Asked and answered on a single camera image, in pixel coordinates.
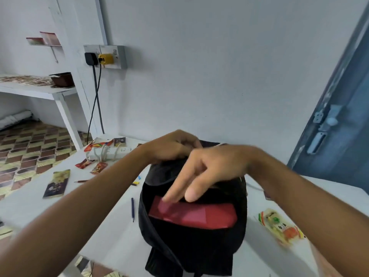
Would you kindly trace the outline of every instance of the floor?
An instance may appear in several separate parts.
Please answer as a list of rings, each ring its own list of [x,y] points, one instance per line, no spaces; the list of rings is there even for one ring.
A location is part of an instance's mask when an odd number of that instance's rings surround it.
[[[79,134],[85,143],[87,133]],[[0,131],[0,200],[75,152],[66,128],[27,121]],[[0,251],[11,237],[12,230],[0,221]],[[84,277],[122,277],[118,272],[93,264],[82,256],[76,266]]]

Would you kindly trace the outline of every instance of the bag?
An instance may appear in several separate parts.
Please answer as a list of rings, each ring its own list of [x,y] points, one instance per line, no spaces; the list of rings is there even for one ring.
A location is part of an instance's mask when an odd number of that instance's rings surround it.
[[[201,141],[203,147],[218,143]],[[155,196],[163,197],[187,159],[151,165],[138,207],[139,226],[152,246],[145,269],[155,277],[182,277],[183,270],[202,274],[232,275],[233,254],[241,246],[247,221],[245,178],[218,182],[194,204],[233,204],[236,223],[230,228],[202,229],[149,216]]]

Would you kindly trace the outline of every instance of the power strip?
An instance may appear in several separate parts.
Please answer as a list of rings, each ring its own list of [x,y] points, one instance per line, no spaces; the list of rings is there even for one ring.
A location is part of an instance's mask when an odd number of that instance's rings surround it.
[[[99,160],[99,158],[97,158],[96,155],[94,154],[94,152],[93,152],[94,150],[95,150],[95,153],[97,154],[97,156],[100,157],[101,152],[102,152],[102,148],[92,148],[92,150],[88,154],[89,159],[90,160]],[[105,159],[106,160],[114,159],[114,155],[115,155],[116,152],[117,152],[116,159],[123,158],[130,151],[132,151],[132,149],[129,148],[129,147],[120,147],[120,148],[112,147],[112,148],[108,149],[108,151],[106,153],[106,156],[105,156]]]

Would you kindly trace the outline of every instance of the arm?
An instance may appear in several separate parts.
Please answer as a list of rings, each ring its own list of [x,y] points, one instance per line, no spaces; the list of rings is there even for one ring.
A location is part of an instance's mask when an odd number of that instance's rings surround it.
[[[164,200],[199,198],[209,186],[248,173],[343,276],[369,272],[369,218],[251,146],[194,150]]]
[[[199,140],[177,130],[134,149],[23,229],[2,252],[0,275],[58,276],[147,165],[184,157],[192,147],[201,147]]]

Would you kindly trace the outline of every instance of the black plug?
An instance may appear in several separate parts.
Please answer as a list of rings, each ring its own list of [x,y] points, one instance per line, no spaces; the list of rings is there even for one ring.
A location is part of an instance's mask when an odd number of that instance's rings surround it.
[[[94,54],[93,52],[85,52],[85,60],[87,65],[89,66],[95,66],[99,64],[96,54]]]

